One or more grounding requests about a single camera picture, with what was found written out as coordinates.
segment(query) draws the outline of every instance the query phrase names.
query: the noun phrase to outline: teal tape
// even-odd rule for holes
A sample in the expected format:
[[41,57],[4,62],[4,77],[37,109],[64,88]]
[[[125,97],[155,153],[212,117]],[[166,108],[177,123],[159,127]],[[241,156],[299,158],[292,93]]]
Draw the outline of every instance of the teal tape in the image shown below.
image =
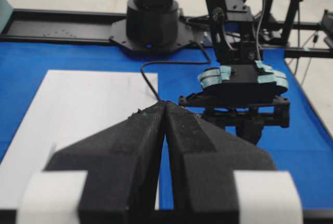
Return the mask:
[[0,0],[0,32],[3,31],[11,17],[13,8],[7,0]]
[[222,80],[230,80],[231,67],[227,67],[225,65],[220,66],[220,73]]

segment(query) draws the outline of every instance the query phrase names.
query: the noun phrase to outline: wire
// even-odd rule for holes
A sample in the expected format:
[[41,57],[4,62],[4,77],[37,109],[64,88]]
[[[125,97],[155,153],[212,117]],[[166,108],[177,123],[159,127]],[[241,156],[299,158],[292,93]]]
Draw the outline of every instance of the wire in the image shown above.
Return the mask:
[[205,62],[187,62],[187,61],[152,61],[152,62],[147,62],[145,64],[143,64],[141,66],[141,74],[144,77],[144,80],[146,81],[147,85],[149,86],[149,88],[151,89],[152,93],[154,93],[156,99],[158,101],[161,101],[160,96],[158,95],[158,93],[156,92],[156,90],[154,89],[154,87],[152,86],[151,82],[149,81],[149,79],[147,78],[145,72],[144,72],[144,67],[148,66],[148,65],[152,65],[152,64],[210,64],[212,61],[207,53],[207,51],[204,49],[204,47],[199,43],[199,42],[194,42],[202,51],[203,55],[205,56],[205,58],[207,59],[207,61]]
[[[314,36],[313,38],[313,48],[316,46],[316,43],[318,41],[318,33]],[[304,84],[304,81],[305,81],[305,78],[306,78],[306,75],[308,74],[308,71],[309,71],[309,68],[310,68],[310,64],[311,64],[311,61],[312,61],[312,58],[309,59],[308,61],[308,65],[306,66],[306,70],[305,70],[305,73],[304,73],[304,76],[303,76],[303,79],[302,79],[302,83],[301,83],[301,86],[303,86]]]
[[[298,48],[300,48],[300,42],[301,42],[301,30],[300,30],[300,22],[301,22],[301,8],[300,8],[300,0],[298,0],[298,13],[297,13],[297,18],[298,18]],[[299,66],[299,62],[300,62],[300,58],[297,58],[297,61],[296,61],[296,68],[295,68],[295,72],[294,72],[294,75],[297,74],[298,72],[298,66]]]
[[260,20],[258,23],[257,32],[255,34],[255,45],[257,48],[258,60],[261,60],[260,51],[259,51],[259,32],[260,32],[262,20],[264,18],[265,8],[266,8],[265,0],[262,0],[262,10],[261,10],[261,15],[260,15]]
[[[316,35],[318,33],[318,31],[314,31],[309,38],[307,38],[307,40],[303,43],[303,45],[301,46],[302,48],[304,48],[306,46],[306,44],[311,40],[311,38]],[[288,65],[290,65],[292,62],[294,61],[294,59],[290,60],[288,62]]]

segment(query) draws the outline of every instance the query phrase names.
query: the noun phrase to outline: black metal bracket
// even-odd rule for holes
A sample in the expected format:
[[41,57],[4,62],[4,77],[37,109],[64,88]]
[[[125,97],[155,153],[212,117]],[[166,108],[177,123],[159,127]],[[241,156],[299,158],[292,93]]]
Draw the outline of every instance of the black metal bracket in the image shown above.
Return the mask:
[[[253,144],[258,143],[264,126],[289,127],[290,102],[281,96],[276,96],[271,102],[230,105],[221,103],[217,97],[198,93],[188,97],[180,96],[178,104],[184,107],[205,108],[203,119],[222,129],[226,126],[235,126],[237,136]],[[260,112],[259,108],[263,107],[273,107],[274,111]],[[217,108],[224,108],[227,111],[216,110]]]

